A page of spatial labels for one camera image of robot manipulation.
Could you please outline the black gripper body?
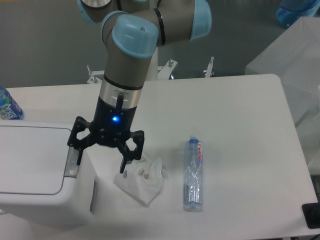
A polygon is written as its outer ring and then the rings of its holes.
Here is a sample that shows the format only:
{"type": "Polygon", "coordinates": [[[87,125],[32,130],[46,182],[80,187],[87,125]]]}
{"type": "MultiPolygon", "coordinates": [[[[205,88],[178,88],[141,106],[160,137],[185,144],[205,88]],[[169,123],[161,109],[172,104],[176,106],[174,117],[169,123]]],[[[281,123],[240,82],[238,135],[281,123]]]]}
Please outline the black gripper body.
{"type": "Polygon", "coordinates": [[[100,97],[90,124],[91,138],[96,144],[116,148],[117,143],[122,145],[131,137],[131,126],[136,107],[117,109],[115,106],[105,103],[100,97]]]}

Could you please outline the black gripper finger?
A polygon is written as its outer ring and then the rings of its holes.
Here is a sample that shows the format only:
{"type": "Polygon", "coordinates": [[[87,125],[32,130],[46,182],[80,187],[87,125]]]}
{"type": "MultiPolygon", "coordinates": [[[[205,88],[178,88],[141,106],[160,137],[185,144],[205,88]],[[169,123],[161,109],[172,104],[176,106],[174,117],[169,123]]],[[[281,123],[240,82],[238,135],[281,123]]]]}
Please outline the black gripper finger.
{"type": "Polygon", "coordinates": [[[81,164],[84,149],[97,143],[98,133],[94,131],[91,125],[91,122],[86,121],[81,116],[77,116],[71,129],[67,145],[78,152],[77,165],[81,164]],[[77,137],[78,133],[83,133],[86,129],[89,130],[89,134],[82,139],[79,139],[77,137]]]}
{"type": "Polygon", "coordinates": [[[142,157],[143,147],[145,142],[145,132],[126,131],[125,133],[117,133],[115,137],[115,144],[119,152],[122,154],[122,162],[120,165],[119,173],[123,174],[127,165],[130,165],[134,160],[140,160],[142,157]],[[135,143],[135,149],[130,150],[127,141],[132,139],[135,143]]]}

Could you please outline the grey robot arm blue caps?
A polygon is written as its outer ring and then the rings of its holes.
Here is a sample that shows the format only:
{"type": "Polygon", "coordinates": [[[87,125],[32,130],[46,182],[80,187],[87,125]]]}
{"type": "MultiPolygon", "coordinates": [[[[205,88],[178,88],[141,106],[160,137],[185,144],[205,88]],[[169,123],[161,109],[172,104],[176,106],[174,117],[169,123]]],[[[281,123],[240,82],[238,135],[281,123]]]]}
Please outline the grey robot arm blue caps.
{"type": "Polygon", "coordinates": [[[107,64],[92,121],[75,119],[68,146],[116,148],[120,172],[142,157],[145,134],[131,131],[152,57],[158,47],[206,36],[212,13],[205,0],[79,0],[85,20],[101,24],[107,64]]]}

